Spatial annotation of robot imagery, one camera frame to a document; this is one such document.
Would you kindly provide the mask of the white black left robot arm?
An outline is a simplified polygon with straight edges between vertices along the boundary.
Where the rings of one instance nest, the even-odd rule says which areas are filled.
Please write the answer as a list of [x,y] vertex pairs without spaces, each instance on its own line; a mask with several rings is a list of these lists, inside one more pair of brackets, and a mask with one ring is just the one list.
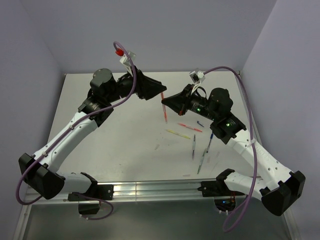
[[33,155],[24,153],[18,160],[23,181],[41,197],[50,200],[60,193],[80,194],[91,200],[98,193],[98,181],[85,172],[63,174],[60,166],[90,133],[100,127],[114,110],[113,102],[130,93],[149,100],[167,90],[160,81],[136,70],[118,80],[107,68],[98,69],[90,81],[87,98],[67,126]]

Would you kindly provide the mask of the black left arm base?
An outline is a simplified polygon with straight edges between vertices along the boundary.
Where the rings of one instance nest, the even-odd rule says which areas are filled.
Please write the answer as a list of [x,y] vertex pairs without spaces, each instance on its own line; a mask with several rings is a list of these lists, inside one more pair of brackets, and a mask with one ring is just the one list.
[[[114,206],[109,200],[113,199],[114,185],[113,184],[97,184],[91,186],[87,192],[79,193],[72,192],[68,194],[68,202],[84,202],[84,201],[97,201],[98,203],[79,203],[78,212],[80,216],[86,220],[98,221],[109,217],[113,211]],[[92,217],[100,210],[101,204],[107,204],[110,207],[109,213],[100,217]]]

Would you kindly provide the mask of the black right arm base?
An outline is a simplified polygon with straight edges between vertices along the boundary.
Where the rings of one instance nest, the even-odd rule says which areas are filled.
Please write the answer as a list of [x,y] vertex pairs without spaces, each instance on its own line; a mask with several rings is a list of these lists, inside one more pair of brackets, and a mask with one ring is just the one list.
[[234,210],[236,197],[245,195],[239,191],[229,190],[221,180],[202,181],[197,190],[204,198],[214,197],[215,206],[223,212]]

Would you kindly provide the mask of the orange highlighter pen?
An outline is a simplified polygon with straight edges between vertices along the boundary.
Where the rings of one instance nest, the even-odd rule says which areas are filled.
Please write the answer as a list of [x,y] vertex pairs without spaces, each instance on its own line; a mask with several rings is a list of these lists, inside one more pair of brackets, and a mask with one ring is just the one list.
[[[161,96],[161,102],[162,102],[162,100],[164,100],[164,98],[165,98],[164,93],[161,92],[160,96]],[[163,110],[163,114],[164,114],[165,123],[167,124],[168,123],[168,115],[167,115],[167,111],[166,111],[166,106],[164,104],[162,104],[162,110]]]

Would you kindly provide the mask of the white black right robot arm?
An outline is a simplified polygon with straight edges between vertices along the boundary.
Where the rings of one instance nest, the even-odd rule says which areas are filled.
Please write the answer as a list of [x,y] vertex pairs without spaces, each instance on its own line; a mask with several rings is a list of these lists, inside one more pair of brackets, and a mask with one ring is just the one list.
[[215,88],[208,98],[192,92],[188,84],[182,92],[161,102],[180,116],[192,111],[212,121],[213,136],[243,157],[259,179],[226,169],[214,181],[203,181],[198,188],[203,197],[227,196],[231,193],[251,195],[260,200],[273,215],[281,216],[302,195],[305,175],[282,165],[254,138],[246,126],[231,112],[233,101],[227,89]]

